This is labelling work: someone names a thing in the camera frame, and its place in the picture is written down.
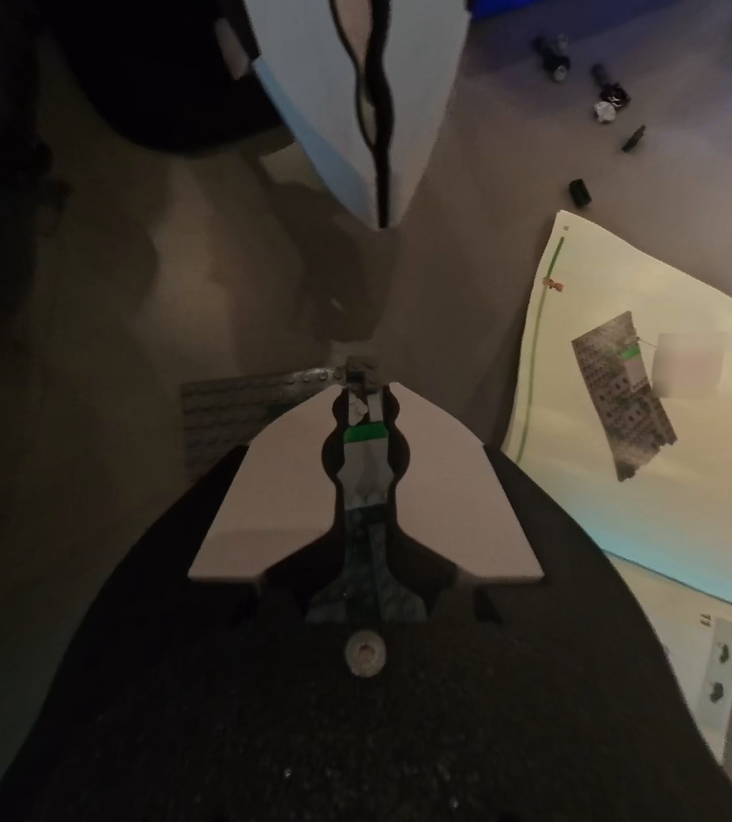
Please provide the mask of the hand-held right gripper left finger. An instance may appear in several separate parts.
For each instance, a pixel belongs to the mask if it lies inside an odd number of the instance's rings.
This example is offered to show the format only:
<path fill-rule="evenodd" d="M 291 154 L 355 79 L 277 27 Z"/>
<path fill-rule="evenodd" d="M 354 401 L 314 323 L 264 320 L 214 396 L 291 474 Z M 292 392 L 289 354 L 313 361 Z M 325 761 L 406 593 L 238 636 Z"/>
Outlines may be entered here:
<path fill-rule="evenodd" d="M 317 584 L 340 572 L 337 487 L 323 463 L 339 400 L 343 387 L 330 385 L 251 441 L 188 570 L 191 581 L 254 584 L 299 562 L 316 567 Z"/>

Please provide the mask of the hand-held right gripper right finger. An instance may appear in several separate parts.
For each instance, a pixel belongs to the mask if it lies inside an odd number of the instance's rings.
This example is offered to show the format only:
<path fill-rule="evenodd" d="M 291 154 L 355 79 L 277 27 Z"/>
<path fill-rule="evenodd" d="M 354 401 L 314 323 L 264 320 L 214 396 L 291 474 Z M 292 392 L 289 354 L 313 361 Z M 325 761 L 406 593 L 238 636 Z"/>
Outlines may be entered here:
<path fill-rule="evenodd" d="M 395 489 L 405 535 L 481 583 L 541 581 L 525 536 L 482 441 L 454 416 L 399 382 L 389 385 L 409 466 Z"/>

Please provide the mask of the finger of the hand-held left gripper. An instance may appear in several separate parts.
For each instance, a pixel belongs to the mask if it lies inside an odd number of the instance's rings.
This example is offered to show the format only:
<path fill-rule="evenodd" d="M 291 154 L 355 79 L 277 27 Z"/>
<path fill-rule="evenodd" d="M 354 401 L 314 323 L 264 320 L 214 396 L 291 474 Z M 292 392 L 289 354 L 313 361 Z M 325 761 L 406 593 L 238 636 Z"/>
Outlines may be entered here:
<path fill-rule="evenodd" d="M 340 205 L 370 229 L 381 215 L 363 121 L 368 2 L 218 2 L 218 46 L 235 80 L 254 77 Z"/>
<path fill-rule="evenodd" d="M 383 67 L 391 92 L 388 225 L 397 226 L 427 169 L 467 36 L 464 1 L 392 1 Z"/>

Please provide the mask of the grey toy brick baseplate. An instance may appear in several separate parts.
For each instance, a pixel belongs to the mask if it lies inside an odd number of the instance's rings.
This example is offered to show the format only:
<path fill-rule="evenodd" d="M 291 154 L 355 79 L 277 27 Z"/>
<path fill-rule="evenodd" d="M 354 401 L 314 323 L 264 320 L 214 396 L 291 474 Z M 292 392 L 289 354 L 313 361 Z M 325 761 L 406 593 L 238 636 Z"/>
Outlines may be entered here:
<path fill-rule="evenodd" d="M 299 562 L 287 575 L 274 578 L 270 571 L 251 585 L 260 592 L 288 590 L 310 624 L 425 622 L 425 599 L 395 578 L 387 558 L 397 482 L 391 463 L 397 404 L 374 361 L 351 357 L 337 367 L 184 385 L 187 471 L 199 480 L 225 456 L 238 456 L 241 463 L 267 426 L 330 385 L 344 389 L 344 401 L 335 403 L 338 427 L 323 449 L 324 466 L 337 487 L 342 568 L 317 584 L 316 567 Z"/>

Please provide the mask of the building instruction booklet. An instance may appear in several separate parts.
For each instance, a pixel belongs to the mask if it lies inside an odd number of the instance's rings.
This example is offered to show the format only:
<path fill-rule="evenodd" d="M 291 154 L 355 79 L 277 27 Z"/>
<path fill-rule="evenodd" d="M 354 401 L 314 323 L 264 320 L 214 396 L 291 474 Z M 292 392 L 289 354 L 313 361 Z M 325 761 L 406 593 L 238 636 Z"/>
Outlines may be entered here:
<path fill-rule="evenodd" d="M 503 451 L 609 556 L 722 764 L 732 710 L 732 298 L 559 211 Z"/>

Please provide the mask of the blue storage bin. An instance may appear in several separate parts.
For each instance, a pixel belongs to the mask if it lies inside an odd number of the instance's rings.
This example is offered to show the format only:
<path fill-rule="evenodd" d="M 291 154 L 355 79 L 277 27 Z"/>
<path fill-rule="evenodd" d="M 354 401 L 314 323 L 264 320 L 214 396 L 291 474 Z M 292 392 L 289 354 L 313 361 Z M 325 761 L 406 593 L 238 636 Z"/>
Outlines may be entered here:
<path fill-rule="evenodd" d="M 467 10 L 472 22 L 483 22 L 507 15 L 547 20 L 566 15 L 576 4 L 573 1 L 472 1 L 467 2 Z"/>

